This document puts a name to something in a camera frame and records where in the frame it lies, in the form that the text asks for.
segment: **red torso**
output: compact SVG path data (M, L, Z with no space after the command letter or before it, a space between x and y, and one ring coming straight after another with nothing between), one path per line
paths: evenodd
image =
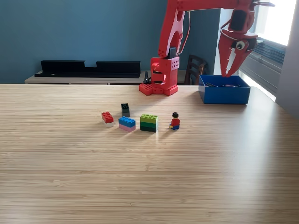
M179 119L172 119L171 126L178 126L181 121Z

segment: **green lego brick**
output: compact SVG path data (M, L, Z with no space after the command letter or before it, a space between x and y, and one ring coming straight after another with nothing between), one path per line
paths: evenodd
M152 114L143 114L140 117L140 122L156 124L158 123L158 116Z
M146 131L146 132L157 132L158 129L157 128L152 128L152 127L141 126L140 130L141 131Z
M157 128L157 127L158 127L158 123L153 124L153 123L140 122L140 126L143 126L143 127L151 127L151 128Z

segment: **wall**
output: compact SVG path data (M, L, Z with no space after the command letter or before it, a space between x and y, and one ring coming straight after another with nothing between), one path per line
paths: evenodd
M207 61L210 74L214 74L220 9L191 12L190 54Z
M296 4L276 102L299 119L299 4Z
M45 59L86 60L86 66L134 60L149 70L166 6L167 0L0 0L0 83L24 83ZM214 64L217 13L192 14L194 36L180 70L190 53Z

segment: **black hair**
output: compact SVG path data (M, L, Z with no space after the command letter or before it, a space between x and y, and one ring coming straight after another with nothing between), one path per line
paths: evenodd
M174 113L172 114L172 116L173 116L174 118L178 118L178 113L177 113L177 112L174 112Z

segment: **googly eye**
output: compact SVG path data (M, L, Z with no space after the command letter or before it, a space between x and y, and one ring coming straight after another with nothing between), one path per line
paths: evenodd
M236 44L236 48L238 50L243 50L245 47L245 43L243 41L239 41L237 44Z

